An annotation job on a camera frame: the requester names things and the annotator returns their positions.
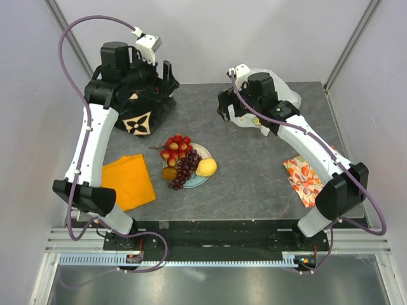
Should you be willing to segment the white plastic bag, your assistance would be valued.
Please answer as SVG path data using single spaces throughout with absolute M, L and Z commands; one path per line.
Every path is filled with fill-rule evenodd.
M 292 91 L 276 73 L 267 69 L 251 69 L 247 81 L 236 84 L 243 105 L 251 112 L 240 118 L 231 117 L 231 121 L 242 128 L 257 128 L 267 136 L 270 132 L 277 134 L 279 125 L 271 123 L 258 115 L 262 114 L 277 121 L 286 121 L 299 115 L 299 95 Z

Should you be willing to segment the red fake cherry bunch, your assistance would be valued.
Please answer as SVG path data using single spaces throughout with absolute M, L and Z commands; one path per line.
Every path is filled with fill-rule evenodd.
M 187 157 L 194 150 L 191 145 L 191 138 L 182 136 L 180 133 L 169 137 L 166 143 L 159 147 L 150 147 L 154 151 L 158 151 L 162 160 L 167 167 L 175 167 L 178 161 Z

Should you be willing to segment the yellow fake lemon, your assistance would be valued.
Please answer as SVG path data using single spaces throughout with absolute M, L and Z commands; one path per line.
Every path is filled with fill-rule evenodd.
M 210 177 L 217 171 L 217 163 L 213 158 L 205 158 L 200 160 L 195 173 L 200 177 Z

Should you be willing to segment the dark red fake grapes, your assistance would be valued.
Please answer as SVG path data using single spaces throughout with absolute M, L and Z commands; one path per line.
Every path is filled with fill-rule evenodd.
M 176 166 L 177 178 L 170 181 L 169 187 L 173 190 L 178 190 L 198 186 L 199 183 L 202 182 L 202 179 L 198 177 L 195 170 L 200 160 L 202 160 L 202 158 L 195 149 L 191 154 L 187 155 L 186 158 L 180 160 Z

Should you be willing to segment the brown fake kiwi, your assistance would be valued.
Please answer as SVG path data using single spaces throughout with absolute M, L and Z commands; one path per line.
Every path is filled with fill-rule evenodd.
M 174 167 L 165 167 L 162 170 L 162 178 L 164 180 L 175 180 L 177 178 L 177 168 Z

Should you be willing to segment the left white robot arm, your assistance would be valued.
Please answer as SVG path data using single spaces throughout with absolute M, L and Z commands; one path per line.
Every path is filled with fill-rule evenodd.
M 104 43 L 101 65 L 94 71 L 85 90 L 79 93 L 84 103 L 82 127 L 71 164 L 62 180 L 55 180 L 53 192 L 68 209 L 78 209 L 99 220 L 118 234 L 118 243 L 126 250 L 139 244 L 135 221 L 116 203 L 116 191 L 101 186 L 102 165 L 111 132 L 119 117 L 119 108 L 137 90 L 150 90 L 163 97 L 179 87 L 172 64 L 163 63 L 163 75 L 156 71 L 156 51 L 160 43 L 147 36 L 135 46 L 122 42 Z

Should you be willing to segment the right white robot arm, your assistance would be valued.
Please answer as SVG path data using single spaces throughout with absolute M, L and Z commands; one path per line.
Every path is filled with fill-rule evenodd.
M 272 132 L 308 162 L 323 184 L 315 206 L 291 234 L 293 246 L 306 250 L 314 235 L 365 200 L 361 189 L 367 186 L 368 169 L 352 164 L 315 133 L 300 113 L 300 96 L 273 71 L 240 65 L 227 76 L 232 87 L 217 96 L 222 119 L 264 135 Z

